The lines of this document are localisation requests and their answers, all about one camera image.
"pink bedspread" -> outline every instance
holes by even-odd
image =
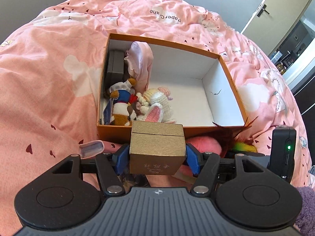
[[[258,116],[247,134],[259,152],[270,154],[275,126],[293,126],[298,137],[292,184],[315,186],[292,93],[266,55],[217,13],[182,0],[68,0],[44,10],[0,45],[2,236],[21,227],[13,207],[18,190],[78,153],[78,142],[98,138],[96,103],[109,33],[161,38],[221,54],[249,120]],[[149,179],[152,185],[181,184],[168,177]]]

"orange box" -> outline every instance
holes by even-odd
[[[222,57],[199,48],[154,38],[110,34],[109,50],[128,50],[134,41],[147,42],[153,53],[149,88],[167,87],[177,124],[184,127],[185,138],[217,130],[213,122],[240,129],[248,116]],[[106,70],[102,72],[98,104],[97,130],[100,140],[130,143],[131,126],[103,125],[103,97]]]

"tag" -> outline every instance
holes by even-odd
[[[111,124],[111,115],[113,111],[113,99],[111,98],[109,102],[107,103],[104,111],[103,111],[103,117],[104,117],[104,125],[110,125]]]

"pink and white bunny ear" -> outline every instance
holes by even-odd
[[[163,118],[163,107],[159,103],[154,103],[145,116],[143,117],[143,121],[150,122],[161,122]]]

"black door handle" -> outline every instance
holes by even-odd
[[[268,15],[270,15],[270,13],[266,10],[266,8],[267,8],[267,5],[264,4],[264,6],[263,6],[263,7],[261,8],[261,10],[258,12],[257,16],[260,17],[263,12],[266,12]]]

